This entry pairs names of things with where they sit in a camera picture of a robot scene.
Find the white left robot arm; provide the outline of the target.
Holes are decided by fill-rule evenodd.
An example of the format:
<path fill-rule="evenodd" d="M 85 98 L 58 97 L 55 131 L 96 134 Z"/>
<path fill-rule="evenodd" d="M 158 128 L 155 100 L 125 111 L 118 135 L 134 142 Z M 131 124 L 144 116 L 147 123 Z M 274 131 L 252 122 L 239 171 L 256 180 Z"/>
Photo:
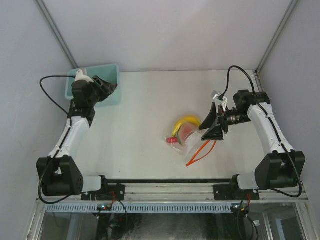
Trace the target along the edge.
<path fill-rule="evenodd" d="M 106 100 L 118 85 L 102 80 L 97 75 L 89 77 L 78 71 L 71 85 L 73 99 L 67 113 L 65 129 L 55 148 L 47 157 L 36 163 L 39 175 L 39 196 L 77 196 L 92 192 L 98 200 L 109 196 L 110 188 L 104 184 L 103 175 L 83 175 L 75 157 L 80 143 L 90 129 L 97 103 Z"/>

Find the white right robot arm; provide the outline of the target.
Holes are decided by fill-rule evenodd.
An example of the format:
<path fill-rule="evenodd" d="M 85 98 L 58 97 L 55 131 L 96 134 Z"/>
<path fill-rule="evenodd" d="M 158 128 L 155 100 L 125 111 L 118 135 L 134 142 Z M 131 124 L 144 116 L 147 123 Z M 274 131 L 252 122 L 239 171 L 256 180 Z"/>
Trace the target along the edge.
<path fill-rule="evenodd" d="M 303 152 L 296 151 L 282 133 L 275 119 L 270 98 L 266 92 L 239 90 L 234 96 L 235 107 L 227 108 L 227 99 L 221 92 L 213 91 L 208 116 L 200 125 L 203 141 L 222 141 L 229 127 L 253 123 L 262 144 L 265 157 L 254 172 L 233 177 L 230 195 L 237 200 L 248 190 L 273 190 L 301 186 L 300 176 L 306 161 Z"/>

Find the clear zip top bag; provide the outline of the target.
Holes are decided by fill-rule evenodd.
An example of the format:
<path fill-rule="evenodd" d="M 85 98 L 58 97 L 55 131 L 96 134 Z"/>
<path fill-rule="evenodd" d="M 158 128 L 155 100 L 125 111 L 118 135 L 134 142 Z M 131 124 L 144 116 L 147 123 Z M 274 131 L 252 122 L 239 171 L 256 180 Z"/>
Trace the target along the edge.
<path fill-rule="evenodd" d="M 183 161 L 185 162 L 185 166 L 189 167 L 194 163 L 197 163 L 202 159 L 206 158 L 215 148 L 217 141 L 202 141 L 201 137 L 204 133 L 202 130 L 199 130 L 198 127 L 197 131 L 195 131 L 191 136 L 187 138 L 184 146 L 181 146 L 178 142 L 172 144 L 167 143 L 166 139 L 172 137 L 173 128 L 177 120 L 164 131 L 163 139 L 169 147 L 171 147 L 173 150 L 175 150 L 178 154 L 181 155 Z"/>

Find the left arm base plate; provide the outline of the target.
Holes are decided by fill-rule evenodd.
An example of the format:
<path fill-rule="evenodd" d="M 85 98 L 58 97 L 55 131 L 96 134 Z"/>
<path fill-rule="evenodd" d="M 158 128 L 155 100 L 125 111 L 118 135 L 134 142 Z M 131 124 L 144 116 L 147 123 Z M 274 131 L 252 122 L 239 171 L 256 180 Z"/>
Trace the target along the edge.
<path fill-rule="evenodd" d="M 89 191 L 81 195 L 82 201 L 111 201 L 125 198 L 126 186 L 124 184 L 108 184 L 98 191 Z"/>

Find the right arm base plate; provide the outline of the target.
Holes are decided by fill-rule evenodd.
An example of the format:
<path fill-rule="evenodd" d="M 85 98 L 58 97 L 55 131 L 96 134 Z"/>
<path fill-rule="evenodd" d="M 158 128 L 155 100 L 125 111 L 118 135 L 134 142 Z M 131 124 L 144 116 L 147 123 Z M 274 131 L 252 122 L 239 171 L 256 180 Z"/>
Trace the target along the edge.
<path fill-rule="evenodd" d="M 240 201 L 244 197 L 250 195 L 250 199 L 253 201 L 260 200 L 260 195 L 252 189 L 242 190 L 236 187 L 233 189 L 229 184 L 215 184 L 213 185 L 213 194 L 216 201 Z"/>

